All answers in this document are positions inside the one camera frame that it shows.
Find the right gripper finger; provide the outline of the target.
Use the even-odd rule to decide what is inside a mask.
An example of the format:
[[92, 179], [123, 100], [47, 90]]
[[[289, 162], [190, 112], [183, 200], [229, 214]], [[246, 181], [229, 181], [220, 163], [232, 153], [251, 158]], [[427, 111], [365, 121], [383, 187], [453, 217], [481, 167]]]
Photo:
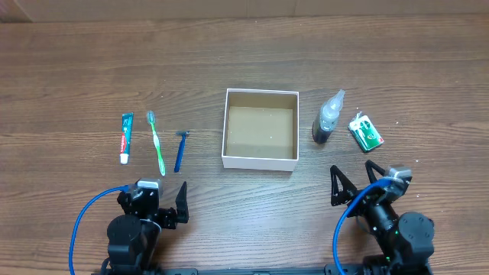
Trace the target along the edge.
[[336, 166], [330, 167], [331, 174], [331, 205], [337, 206], [350, 202], [358, 189], [351, 180]]
[[365, 168], [366, 168], [368, 179], [369, 179], [370, 183], [375, 183], [378, 181], [378, 178], [376, 177], [376, 173], [378, 173], [380, 175], [380, 177], [383, 177], [385, 174], [385, 169], [378, 166], [372, 160], [367, 160], [365, 162]]

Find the green Dettol soap bar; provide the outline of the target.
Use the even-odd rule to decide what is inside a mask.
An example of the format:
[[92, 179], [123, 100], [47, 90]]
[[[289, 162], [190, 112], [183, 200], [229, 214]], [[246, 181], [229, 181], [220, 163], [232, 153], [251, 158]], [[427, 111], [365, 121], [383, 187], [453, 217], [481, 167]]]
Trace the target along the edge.
[[352, 133], [359, 147], [367, 153], [384, 143], [384, 139], [375, 128], [372, 121], [362, 112], [356, 114], [348, 124], [348, 130]]

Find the clear bottle with dark liquid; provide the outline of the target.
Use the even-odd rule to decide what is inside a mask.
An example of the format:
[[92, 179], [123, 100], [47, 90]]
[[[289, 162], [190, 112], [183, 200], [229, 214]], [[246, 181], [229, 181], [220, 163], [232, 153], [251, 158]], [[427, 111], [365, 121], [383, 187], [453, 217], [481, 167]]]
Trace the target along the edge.
[[343, 107], [345, 90], [340, 89], [327, 102], [324, 102], [313, 122], [313, 140], [324, 144], [338, 124], [340, 111]]

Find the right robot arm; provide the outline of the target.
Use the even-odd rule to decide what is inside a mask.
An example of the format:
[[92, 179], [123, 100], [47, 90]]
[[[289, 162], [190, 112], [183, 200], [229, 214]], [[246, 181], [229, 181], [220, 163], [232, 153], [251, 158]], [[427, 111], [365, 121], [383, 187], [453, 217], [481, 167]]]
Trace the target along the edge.
[[[392, 203], [405, 195], [412, 170], [402, 164], [384, 169], [371, 160], [365, 162], [369, 185], [358, 189], [336, 166], [330, 168], [331, 205], [347, 205], [335, 226], [332, 239], [333, 264], [326, 274], [431, 274], [429, 258], [434, 253], [434, 221], [420, 212], [398, 215]], [[342, 264], [338, 239], [347, 218], [366, 221], [366, 232], [374, 236], [382, 253], [368, 256], [360, 264]]]

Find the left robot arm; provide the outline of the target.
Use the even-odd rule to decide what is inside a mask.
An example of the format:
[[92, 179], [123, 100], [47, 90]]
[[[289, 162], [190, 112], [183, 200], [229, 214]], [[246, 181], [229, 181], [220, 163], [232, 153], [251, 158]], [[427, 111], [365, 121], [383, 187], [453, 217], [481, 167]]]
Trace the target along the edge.
[[141, 178], [117, 198], [124, 211], [107, 227], [108, 258], [101, 274], [165, 274], [152, 264], [160, 234], [189, 221], [187, 184], [180, 187], [175, 208], [159, 206], [163, 190], [159, 179]]

